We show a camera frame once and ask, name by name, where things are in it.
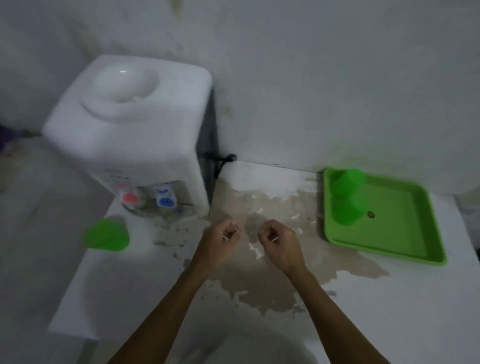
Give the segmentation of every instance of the white countertop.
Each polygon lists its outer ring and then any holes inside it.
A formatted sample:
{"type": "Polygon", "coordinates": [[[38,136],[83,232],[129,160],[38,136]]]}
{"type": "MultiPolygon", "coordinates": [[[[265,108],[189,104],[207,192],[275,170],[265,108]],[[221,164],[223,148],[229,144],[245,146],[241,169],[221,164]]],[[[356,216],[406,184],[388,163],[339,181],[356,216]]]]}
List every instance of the white countertop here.
{"type": "MultiPolygon", "coordinates": [[[[478,362],[480,265],[453,197],[431,194],[449,261],[444,267],[431,267],[346,248],[332,250],[317,236],[308,236],[306,221],[315,222],[312,216],[296,217],[296,212],[302,213],[302,204],[311,202],[311,193],[317,190],[315,173],[235,162],[224,167],[221,177],[212,209],[247,224],[255,215],[291,216],[288,219],[298,226],[300,243],[317,279],[391,362],[478,362]],[[236,209],[236,204],[244,210],[236,209]],[[300,225],[301,218],[306,218],[304,225],[300,225]]],[[[130,245],[119,253],[86,252],[50,324],[51,331],[125,340],[173,285],[209,224],[192,219],[167,227],[131,215],[117,200],[106,214],[112,215],[124,217],[130,245]]],[[[181,357],[192,347],[207,345],[230,332],[254,331],[256,335],[278,335],[306,348],[318,362],[327,363],[298,294],[293,301],[282,299],[283,283],[276,275],[268,277],[271,272],[264,270],[268,262],[261,246],[248,246],[248,251],[237,247],[236,256],[227,263],[226,269],[239,267],[236,278],[220,275],[202,286],[172,355],[181,357]],[[251,261],[243,265],[242,260],[247,259],[251,261]],[[244,288],[243,276],[249,280],[244,288]],[[271,280],[262,286],[265,277],[271,280]],[[273,300],[257,302],[256,294],[267,299],[271,294],[273,300]],[[276,302],[277,296],[282,302],[276,302]]]]}

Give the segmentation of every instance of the white water dispenser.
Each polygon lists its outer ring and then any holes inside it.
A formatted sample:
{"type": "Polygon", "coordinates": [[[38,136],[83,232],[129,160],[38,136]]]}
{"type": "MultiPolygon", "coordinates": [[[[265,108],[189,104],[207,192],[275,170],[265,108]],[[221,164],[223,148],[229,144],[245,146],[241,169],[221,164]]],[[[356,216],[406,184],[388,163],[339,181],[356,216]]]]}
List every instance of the white water dispenser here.
{"type": "Polygon", "coordinates": [[[102,55],[63,94],[43,134],[132,213],[203,217],[219,160],[212,86],[202,67],[102,55]]]}

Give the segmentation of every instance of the plastic tray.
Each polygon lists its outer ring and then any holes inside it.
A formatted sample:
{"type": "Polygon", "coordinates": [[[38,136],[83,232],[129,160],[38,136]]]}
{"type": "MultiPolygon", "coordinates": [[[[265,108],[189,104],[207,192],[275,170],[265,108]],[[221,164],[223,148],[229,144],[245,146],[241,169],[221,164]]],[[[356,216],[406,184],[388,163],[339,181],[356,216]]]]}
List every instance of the plastic tray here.
{"type": "Polygon", "coordinates": [[[417,184],[366,174],[356,192],[368,200],[369,212],[352,226],[332,218],[330,180],[337,171],[324,171],[324,231],[334,244],[414,262],[447,263],[435,214],[426,190],[417,184]]]}

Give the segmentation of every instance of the left hand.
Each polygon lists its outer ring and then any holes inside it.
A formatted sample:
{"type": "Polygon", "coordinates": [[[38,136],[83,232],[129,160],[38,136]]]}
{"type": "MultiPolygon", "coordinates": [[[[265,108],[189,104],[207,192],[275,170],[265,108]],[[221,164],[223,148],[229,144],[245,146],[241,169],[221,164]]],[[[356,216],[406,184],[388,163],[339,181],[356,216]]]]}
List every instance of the left hand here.
{"type": "Polygon", "coordinates": [[[189,269],[208,277],[233,252],[242,230],[243,227],[231,218],[205,229],[189,269]]]}

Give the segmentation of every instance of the green cup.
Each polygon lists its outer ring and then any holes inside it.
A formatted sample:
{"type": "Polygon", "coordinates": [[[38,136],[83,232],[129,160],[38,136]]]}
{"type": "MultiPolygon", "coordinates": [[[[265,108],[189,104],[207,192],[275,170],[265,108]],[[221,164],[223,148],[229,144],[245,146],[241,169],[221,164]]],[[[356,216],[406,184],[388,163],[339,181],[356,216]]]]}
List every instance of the green cup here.
{"type": "Polygon", "coordinates": [[[332,201],[332,216],[340,225],[353,225],[365,216],[367,212],[367,200],[357,195],[334,199],[332,201]]]}
{"type": "Polygon", "coordinates": [[[130,236],[125,225],[113,218],[100,220],[85,231],[84,244],[87,248],[118,252],[127,247],[130,236]]]}
{"type": "Polygon", "coordinates": [[[363,184],[365,184],[365,174],[361,170],[340,170],[332,176],[330,193],[336,198],[350,196],[363,184]]]}

